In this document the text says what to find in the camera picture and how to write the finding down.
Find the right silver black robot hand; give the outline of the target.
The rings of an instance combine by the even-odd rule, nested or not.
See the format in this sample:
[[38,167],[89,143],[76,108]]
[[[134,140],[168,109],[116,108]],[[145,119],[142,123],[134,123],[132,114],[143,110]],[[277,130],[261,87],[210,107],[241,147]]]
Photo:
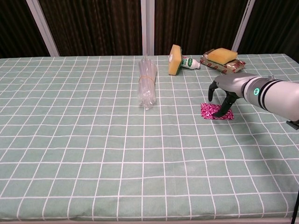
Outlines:
[[221,88],[226,92],[226,98],[224,99],[218,112],[213,114],[213,117],[223,117],[232,104],[239,98],[244,98],[242,93],[242,87],[252,78],[256,78],[256,75],[250,73],[237,74],[225,74],[217,76],[214,81],[210,84],[208,89],[208,100],[209,102],[213,99],[213,93],[215,89]]

